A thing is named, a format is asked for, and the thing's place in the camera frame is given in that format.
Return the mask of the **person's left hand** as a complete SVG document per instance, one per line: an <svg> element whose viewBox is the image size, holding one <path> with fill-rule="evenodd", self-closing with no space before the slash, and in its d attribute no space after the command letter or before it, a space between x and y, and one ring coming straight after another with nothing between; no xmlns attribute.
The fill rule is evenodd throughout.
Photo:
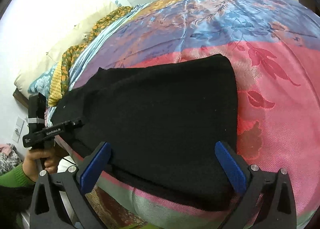
<svg viewBox="0 0 320 229"><path fill-rule="evenodd" d="M29 179L36 182L41 170L49 174L56 173L59 161L54 148L32 149L28 150L24 158L22 170Z"/></svg>

